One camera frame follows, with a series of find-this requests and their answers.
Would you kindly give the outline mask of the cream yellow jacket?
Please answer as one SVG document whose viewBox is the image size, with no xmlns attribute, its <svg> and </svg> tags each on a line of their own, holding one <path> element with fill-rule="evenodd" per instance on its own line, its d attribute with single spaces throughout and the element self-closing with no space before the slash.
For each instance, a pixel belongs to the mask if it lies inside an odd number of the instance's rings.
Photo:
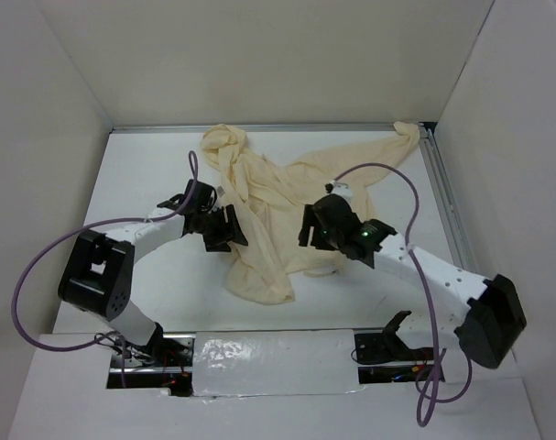
<svg viewBox="0 0 556 440">
<path fill-rule="evenodd" d="M 203 156 L 220 172 L 222 200 L 234 206 L 248 241 L 232 248 L 226 289 L 247 301 L 277 305 L 295 299 L 289 274 L 342 268 L 341 254 L 300 246 L 304 206 L 323 197 L 331 179 L 349 171 L 344 182 L 353 192 L 354 212 L 362 220 L 376 217 L 367 189 L 388 172 L 375 165 L 398 167 L 420 141 L 417 125 L 397 122 L 394 128 L 392 137 L 315 149 L 285 166 L 255 153 L 240 128 L 221 124 L 206 131 Z"/>
</svg>

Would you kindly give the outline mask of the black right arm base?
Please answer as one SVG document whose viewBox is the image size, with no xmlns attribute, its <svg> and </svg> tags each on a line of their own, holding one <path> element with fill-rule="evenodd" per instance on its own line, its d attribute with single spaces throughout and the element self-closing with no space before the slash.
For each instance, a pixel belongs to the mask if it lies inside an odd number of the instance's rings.
<svg viewBox="0 0 556 440">
<path fill-rule="evenodd" d="M 382 329 L 354 334 L 350 358 L 362 385 L 424 381 L 432 373 L 431 346 L 408 347 L 398 336 L 411 311 L 398 312 Z"/>
</svg>

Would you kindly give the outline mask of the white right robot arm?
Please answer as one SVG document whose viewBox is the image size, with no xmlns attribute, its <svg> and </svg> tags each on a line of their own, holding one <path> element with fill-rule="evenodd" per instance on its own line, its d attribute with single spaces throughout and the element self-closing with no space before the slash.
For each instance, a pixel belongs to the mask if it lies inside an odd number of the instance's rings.
<svg viewBox="0 0 556 440">
<path fill-rule="evenodd" d="M 340 195 L 304 206 L 299 245 L 338 251 L 414 287 L 428 287 L 432 300 L 457 317 L 460 349 L 486 369 L 501 365 L 527 326 L 511 279 L 501 274 L 488 279 L 410 245 L 392 226 L 360 220 Z"/>
</svg>

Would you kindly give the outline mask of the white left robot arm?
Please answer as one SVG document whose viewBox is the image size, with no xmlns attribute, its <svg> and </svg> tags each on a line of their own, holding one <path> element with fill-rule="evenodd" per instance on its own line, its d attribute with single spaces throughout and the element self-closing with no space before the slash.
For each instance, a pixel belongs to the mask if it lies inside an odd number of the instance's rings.
<svg viewBox="0 0 556 440">
<path fill-rule="evenodd" d="M 229 252 L 232 243 L 247 246 L 233 205 L 220 205 L 217 189 L 189 180 L 185 193 L 159 203 L 147 218 L 100 233 L 81 232 L 60 280 L 58 295 L 118 332 L 146 366 L 182 345 L 164 336 L 162 326 L 131 301 L 135 264 L 163 245 L 189 234 L 202 236 L 208 252 Z"/>
</svg>

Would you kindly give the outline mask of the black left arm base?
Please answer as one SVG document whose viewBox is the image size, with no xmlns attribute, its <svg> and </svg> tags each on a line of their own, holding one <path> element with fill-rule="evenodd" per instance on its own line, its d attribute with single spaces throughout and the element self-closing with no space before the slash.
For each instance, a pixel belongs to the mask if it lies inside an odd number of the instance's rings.
<svg viewBox="0 0 556 440">
<path fill-rule="evenodd" d="M 165 337 L 163 348 L 153 354 L 119 338 L 108 341 L 112 350 L 105 384 L 108 390 L 159 390 L 182 398 L 193 394 L 194 337 Z"/>
</svg>

